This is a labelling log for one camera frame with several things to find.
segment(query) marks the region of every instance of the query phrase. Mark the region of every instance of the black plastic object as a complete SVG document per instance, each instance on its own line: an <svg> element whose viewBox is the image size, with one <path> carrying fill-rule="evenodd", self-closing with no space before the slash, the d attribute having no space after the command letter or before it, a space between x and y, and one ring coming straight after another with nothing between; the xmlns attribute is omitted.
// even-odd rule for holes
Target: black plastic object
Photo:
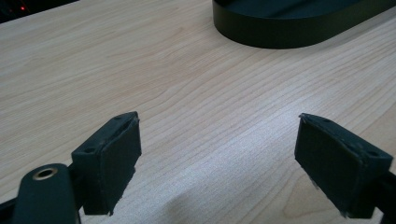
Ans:
<svg viewBox="0 0 396 224"><path fill-rule="evenodd" d="M266 49L310 46L396 6L395 0L213 0L216 28Z"/></svg>
<svg viewBox="0 0 396 224"><path fill-rule="evenodd" d="M370 218L378 206L396 222L392 157L331 120L302 114L295 158L345 216Z"/></svg>
<svg viewBox="0 0 396 224"><path fill-rule="evenodd" d="M67 166L49 164L23 177L12 223L79 223Z"/></svg>
<svg viewBox="0 0 396 224"><path fill-rule="evenodd" d="M137 113L111 119L72 153L74 173L84 176L86 215L112 214L141 155Z"/></svg>
<svg viewBox="0 0 396 224"><path fill-rule="evenodd" d="M141 155L136 112L116 116L72 153L73 163L49 164L28 173L16 199L0 204L0 223L80 223L112 214Z"/></svg>

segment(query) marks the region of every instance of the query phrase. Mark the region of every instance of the black oval base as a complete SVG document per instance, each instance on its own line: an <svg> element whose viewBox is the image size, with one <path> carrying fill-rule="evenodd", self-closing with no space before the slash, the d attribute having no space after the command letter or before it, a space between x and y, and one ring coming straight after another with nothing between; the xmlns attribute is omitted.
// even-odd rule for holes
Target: black oval base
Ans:
<svg viewBox="0 0 396 224"><path fill-rule="evenodd" d="M396 6L395 0L213 0L223 35L265 49L317 44Z"/></svg>

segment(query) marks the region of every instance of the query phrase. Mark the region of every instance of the wooden table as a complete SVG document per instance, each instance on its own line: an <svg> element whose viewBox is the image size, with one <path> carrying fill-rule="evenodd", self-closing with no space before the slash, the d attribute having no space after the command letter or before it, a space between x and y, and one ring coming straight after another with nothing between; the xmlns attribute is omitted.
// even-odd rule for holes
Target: wooden table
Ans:
<svg viewBox="0 0 396 224"><path fill-rule="evenodd" d="M293 150L305 112L396 155L395 14L283 50L222 36L210 0L81 0L0 24L0 201L137 111L136 174L114 216L84 223L378 223L341 217Z"/></svg>

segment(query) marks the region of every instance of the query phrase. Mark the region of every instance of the light wood grain surface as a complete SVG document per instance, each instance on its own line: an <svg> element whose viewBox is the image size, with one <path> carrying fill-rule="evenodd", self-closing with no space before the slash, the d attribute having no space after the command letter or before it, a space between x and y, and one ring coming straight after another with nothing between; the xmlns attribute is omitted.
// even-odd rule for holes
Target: light wood grain surface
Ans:
<svg viewBox="0 0 396 224"><path fill-rule="evenodd" d="M114 216L84 223L378 223L341 217L293 150L305 112L396 156L395 15L283 50L222 36L210 0L81 0L0 24L0 201L137 111L136 174Z"/></svg>

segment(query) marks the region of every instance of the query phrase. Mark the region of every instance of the screw hole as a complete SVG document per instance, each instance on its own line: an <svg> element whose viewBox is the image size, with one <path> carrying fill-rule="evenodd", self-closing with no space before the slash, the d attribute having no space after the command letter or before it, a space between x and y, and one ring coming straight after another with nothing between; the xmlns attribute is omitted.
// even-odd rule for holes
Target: screw hole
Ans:
<svg viewBox="0 0 396 224"><path fill-rule="evenodd" d="M85 153L92 153L92 152L94 152L95 151L95 149L93 148L93 147L88 147L88 148L85 148L84 149L84 152Z"/></svg>
<svg viewBox="0 0 396 224"><path fill-rule="evenodd" d="M58 169L56 168L47 168L44 170L40 170L39 172L35 173L33 175L33 179L34 180L44 180L44 179L48 179L50 177L53 177L54 175L56 175L56 173L58 173Z"/></svg>

